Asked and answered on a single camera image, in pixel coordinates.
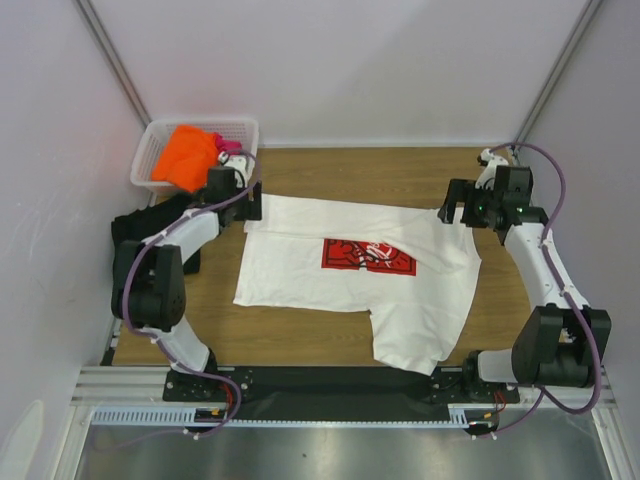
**white enclosure wall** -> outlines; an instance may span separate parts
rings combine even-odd
[[[109,222],[148,199],[128,179],[142,129],[69,0],[2,2],[0,69],[0,443],[42,400],[40,480],[107,338]]]
[[[604,2],[529,140],[554,154],[568,193],[556,243],[576,285],[613,329],[605,365],[627,426],[640,450],[640,2]],[[555,172],[534,166],[536,198],[551,210]]]
[[[153,118],[250,114],[267,145],[513,138],[584,0],[94,0]]]

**red graphic print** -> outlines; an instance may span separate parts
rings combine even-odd
[[[322,268],[416,276],[416,261],[386,243],[325,239]]]

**metal frame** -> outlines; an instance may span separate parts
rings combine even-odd
[[[517,142],[524,142],[528,138],[531,130],[533,129],[540,113],[544,109],[545,105],[551,98],[551,94],[556,88],[556,85],[562,78],[567,65],[573,58],[578,46],[581,44],[587,29],[593,23],[597,13],[600,11],[600,7],[604,3],[604,0],[588,0],[587,4],[584,6],[582,11],[580,12],[580,16],[576,21],[567,41],[562,47],[558,58],[556,59],[553,67],[551,67],[551,71],[547,76],[547,79],[538,93],[536,100],[533,102],[531,109],[527,113],[524,122],[520,126],[517,135],[514,140]]]
[[[149,116],[138,91],[133,85],[131,77],[129,77],[127,69],[120,59],[120,55],[118,55],[117,50],[113,46],[113,42],[109,38],[93,3],[91,0],[73,0],[73,3],[78,9],[80,17],[84,21],[87,30],[95,40],[98,49],[102,53],[102,57],[118,81],[118,84],[122,89],[122,93],[124,93],[125,97],[129,101],[131,108],[136,113],[142,126],[147,128],[147,125],[151,122],[151,117]]]
[[[231,371],[234,367],[221,367]],[[168,367],[85,367],[82,369],[71,406],[67,414],[66,429],[56,456],[52,480],[74,478],[81,461],[83,446],[90,425],[98,418],[101,425],[186,426],[195,408],[224,407],[218,403],[167,403],[162,400]],[[591,395],[585,389],[550,388],[563,403],[577,407],[584,405]],[[519,404],[507,406],[510,410],[528,410],[538,396],[536,389],[521,388]],[[493,404],[450,404],[450,422],[273,422],[231,421],[227,427],[319,427],[319,428],[466,428],[465,411],[490,410]],[[555,406],[545,400],[539,408]],[[144,418],[135,416],[145,411]],[[176,415],[182,415],[176,421]],[[631,479],[638,476],[632,452],[626,448],[618,410],[603,370],[603,390],[598,406],[592,411],[600,442],[613,479]]]

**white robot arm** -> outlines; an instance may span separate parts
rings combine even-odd
[[[438,216],[452,223],[462,202],[462,223],[493,229],[518,267],[532,310],[512,349],[475,354],[478,376],[486,382],[593,385],[600,366],[594,367],[591,341],[576,310],[586,319],[598,358],[611,329],[609,315],[591,309],[578,292],[555,248],[544,210],[530,205],[531,170],[512,167],[490,150],[478,161],[485,167],[479,179],[451,180]]]
[[[209,171],[207,186],[194,198],[200,208],[186,210],[174,224],[142,242],[123,242],[116,251],[114,315],[130,323],[135,334],[157,344],[179,373],[217,372],[215,355],[198,339],[184,314],[183,263],[233,220],[259,220],[262,215],[261,184],[248,186],[254,161],[245,155],[224,155],[220,163]],[[249,191],[251,198],[244,195]]]

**wooden surface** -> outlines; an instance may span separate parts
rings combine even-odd
[[[480,148],[261,150],[266,193],[438,208],[453,177],[480,173]],[[520,275],[496,235],[474,231],[480,278],[460,340],[445,363],[477,349],[510,348],[529,316]],[[333,313],[232,304],[244,247],[235,224],[202,249],[186,277],[187,318],[227,365],[374,365],[368,312]],[[148,340],[122,332],[116,365],[166,363]]]

